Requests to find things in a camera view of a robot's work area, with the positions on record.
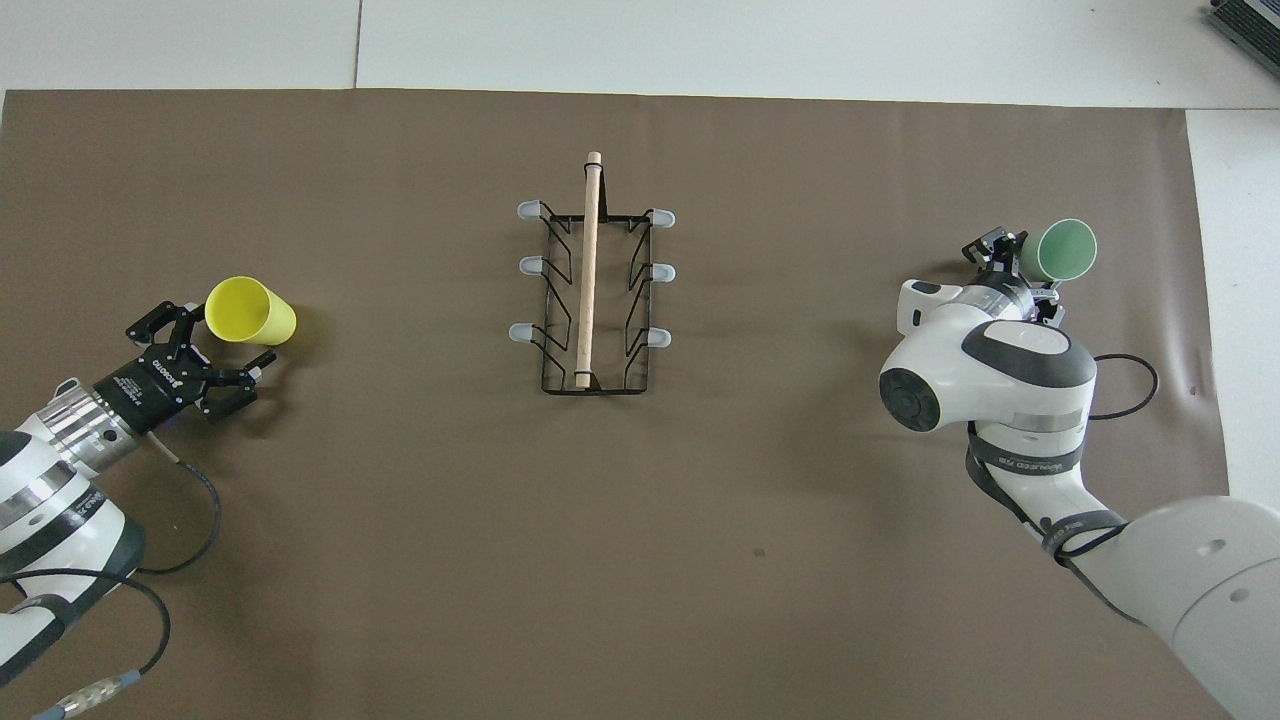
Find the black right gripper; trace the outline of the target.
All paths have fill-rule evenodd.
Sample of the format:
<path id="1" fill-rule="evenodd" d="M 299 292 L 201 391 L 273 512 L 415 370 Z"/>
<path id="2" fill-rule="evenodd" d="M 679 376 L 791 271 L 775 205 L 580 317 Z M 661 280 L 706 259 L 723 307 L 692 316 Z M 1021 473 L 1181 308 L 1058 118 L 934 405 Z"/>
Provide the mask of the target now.
<path id="1" fill-rule="evenodd" d="M 984 287 L 992 288 L 1007 299 L 1034 299 L 1033 288 L 1015 273 L 1021 269 L 1021 250 L 1027 238 L 1027 231 L 1012 233 L 1005 228 L 993 228 L 965 245 L 963 256 L 982 269 Z M 1037 323 L 1061 325 L 1065 319 L 1065 309 L 1060 304 L 1060 281 L 1053 281 L 1036 287 Z"/>

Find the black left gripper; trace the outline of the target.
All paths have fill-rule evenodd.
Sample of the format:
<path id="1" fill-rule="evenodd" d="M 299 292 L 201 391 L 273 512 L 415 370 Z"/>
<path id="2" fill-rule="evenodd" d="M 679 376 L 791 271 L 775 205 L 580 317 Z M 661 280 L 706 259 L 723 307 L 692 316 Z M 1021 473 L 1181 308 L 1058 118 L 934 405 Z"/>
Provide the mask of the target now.
<path id="1" fill-rule="evenodd" d="M 204 305 L 163 301 L 125 328 L 140 347 L 134 360 L 93 383 L 93 392 L 134 436 L 154 430 L 201 401 L 206 419 L 225 419 L 257 398 L 257 382 L 276 360 L 265 350 L 241 368 L 215 368 L 192 334 Z"/>

